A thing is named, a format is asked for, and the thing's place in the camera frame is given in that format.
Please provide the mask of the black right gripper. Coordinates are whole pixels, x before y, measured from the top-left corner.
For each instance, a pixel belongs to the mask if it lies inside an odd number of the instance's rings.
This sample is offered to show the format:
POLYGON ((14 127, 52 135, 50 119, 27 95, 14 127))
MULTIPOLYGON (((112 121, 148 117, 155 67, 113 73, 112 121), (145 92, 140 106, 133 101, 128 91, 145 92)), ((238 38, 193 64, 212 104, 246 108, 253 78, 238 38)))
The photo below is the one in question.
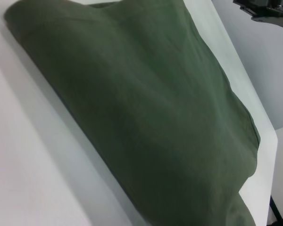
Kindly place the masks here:
POLYGON ((260 23, 274 24, 283 28, 283 0, 234 0, 240 10, 260 23))

